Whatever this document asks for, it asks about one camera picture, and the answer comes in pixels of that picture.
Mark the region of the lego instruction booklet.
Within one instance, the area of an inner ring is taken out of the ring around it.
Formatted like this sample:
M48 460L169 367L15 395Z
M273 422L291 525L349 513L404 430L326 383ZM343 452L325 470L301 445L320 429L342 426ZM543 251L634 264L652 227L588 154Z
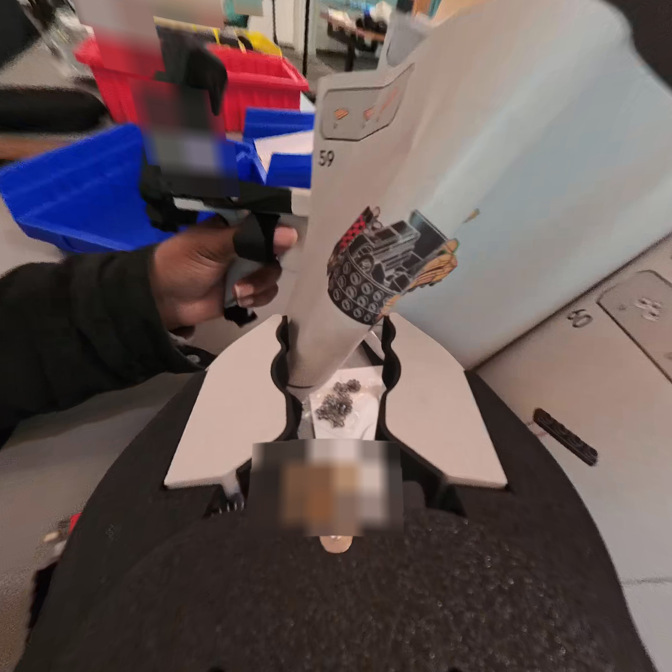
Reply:
M531 432L541 408L597 449L634 532L631 483L671 485L671 88L603 1L486 1L375 71L318 85L312 200L292 292L294 379L364 338L327 296L327 257L365 206L418 210L457 268L392 308L464 368L509 491L523 447L550 494L576 458Z

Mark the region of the red plastic bin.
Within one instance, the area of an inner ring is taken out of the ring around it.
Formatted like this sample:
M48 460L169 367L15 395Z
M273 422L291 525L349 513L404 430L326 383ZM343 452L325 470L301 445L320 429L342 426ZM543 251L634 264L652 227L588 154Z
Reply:
M295 111L300 108L300 94L309 89L309 84L285 58L217 44L206 48L223 63L229 77L220 115L213 122L219 135L242 132L249 107ZM105 68L93 36L87 38L74 55L92 71L113 121L137 123L132 90L136 88L133 82L140 78Z

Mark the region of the yellow plastic bin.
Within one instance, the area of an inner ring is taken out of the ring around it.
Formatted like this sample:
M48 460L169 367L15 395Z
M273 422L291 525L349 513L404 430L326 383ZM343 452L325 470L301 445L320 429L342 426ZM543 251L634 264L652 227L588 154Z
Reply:
M258 53L278 58L282 57L280 46L261 32L238 29L236 37L239 47L243 52Z

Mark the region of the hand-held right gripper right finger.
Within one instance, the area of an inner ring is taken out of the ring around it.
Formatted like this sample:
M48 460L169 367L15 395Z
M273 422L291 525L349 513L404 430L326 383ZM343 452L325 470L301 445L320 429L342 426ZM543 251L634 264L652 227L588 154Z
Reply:
M504 489L508 479L462 365L406 318L384 319L381 419L450 483Z

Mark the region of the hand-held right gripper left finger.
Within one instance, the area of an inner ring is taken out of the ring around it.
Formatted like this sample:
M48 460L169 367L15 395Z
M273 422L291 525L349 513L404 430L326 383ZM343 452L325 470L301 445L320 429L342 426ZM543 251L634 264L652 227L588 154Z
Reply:
M165 475L166 488L243 490L239 472L253 446L296 437L287 352L288 319L273 315L217 356Z

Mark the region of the person's left hand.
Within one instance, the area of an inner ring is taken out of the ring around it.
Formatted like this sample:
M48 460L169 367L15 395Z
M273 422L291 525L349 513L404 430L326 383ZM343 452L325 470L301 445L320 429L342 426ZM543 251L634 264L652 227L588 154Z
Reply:
M209 217L155 248L150 286L161 322L169 332L189 331L223 317L226 275L236 254L235 228L219 215ZM282 256L298 241L298 232L279 226L273 249ZM231 290L242 308L261 308L278 294L279 261L264 265L234 283Z

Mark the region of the wooden edged office desk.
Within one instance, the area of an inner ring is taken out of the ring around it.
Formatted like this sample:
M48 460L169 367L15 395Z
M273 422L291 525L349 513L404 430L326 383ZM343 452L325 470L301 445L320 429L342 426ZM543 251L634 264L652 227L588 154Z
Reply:
M386 30L376 31L382 23L367 20L366 17L353 19L347 13L322 10L320 18L326 21L327 36L345 48L343 70L351 72L358 55L377 56L386 38Z

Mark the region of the person's left forearm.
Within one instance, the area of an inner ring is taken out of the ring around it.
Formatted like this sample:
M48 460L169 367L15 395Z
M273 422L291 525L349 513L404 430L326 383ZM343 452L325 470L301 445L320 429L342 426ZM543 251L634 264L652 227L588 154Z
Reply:
M150 284L154 252L74 255L1 277L2 446L22 421L214 361L164 327Z

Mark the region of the large blue plastic bin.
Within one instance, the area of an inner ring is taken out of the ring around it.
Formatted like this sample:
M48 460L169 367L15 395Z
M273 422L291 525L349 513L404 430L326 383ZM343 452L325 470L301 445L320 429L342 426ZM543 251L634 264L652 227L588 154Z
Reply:
M32 239L66 253L127 251L162 242L140 195L144 137L134 124L1 170L1 195Z

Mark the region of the black backdrop panel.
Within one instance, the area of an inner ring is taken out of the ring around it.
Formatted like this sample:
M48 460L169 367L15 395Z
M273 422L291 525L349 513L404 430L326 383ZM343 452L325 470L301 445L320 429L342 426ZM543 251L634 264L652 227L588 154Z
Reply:
M671 87L671 1L611 1L629 22L635 48Z

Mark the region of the blue plastic bin with paper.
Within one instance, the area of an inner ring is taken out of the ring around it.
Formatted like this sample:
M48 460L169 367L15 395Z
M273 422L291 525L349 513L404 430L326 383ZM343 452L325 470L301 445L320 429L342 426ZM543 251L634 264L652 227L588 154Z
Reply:
M313 154L274 157L268 173L256 154L253 140L284 133L314 130L315 114L298 110L249 108L245 116L243 142L251 151L257 180L269 187L310 189Z

